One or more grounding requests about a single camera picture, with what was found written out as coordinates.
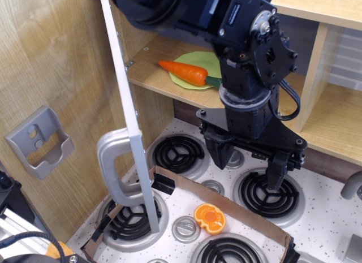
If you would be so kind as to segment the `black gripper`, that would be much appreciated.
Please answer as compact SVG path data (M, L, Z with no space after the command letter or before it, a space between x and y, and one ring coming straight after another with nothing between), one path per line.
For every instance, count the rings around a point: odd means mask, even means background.
M234 147L252 152L259 159L268 159L268 188L278 190L288 171L304 164L307 141L286 127L262 108L239 113L230 109L199 109L200 132L214 164L223 170Z

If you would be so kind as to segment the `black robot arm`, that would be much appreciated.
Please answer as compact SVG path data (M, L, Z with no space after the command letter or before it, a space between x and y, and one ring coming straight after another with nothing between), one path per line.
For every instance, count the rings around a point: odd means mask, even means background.
M214 163L223 169L232 148L268 160L268 188L277 190L288 171L303 165L307 142L285 126L298 113L278 112L284 90L299 104L286 76L297 54L279 30L271 0L113 0L143 30L177 28L210 43L221 69L221 109L201 109L201 133Z

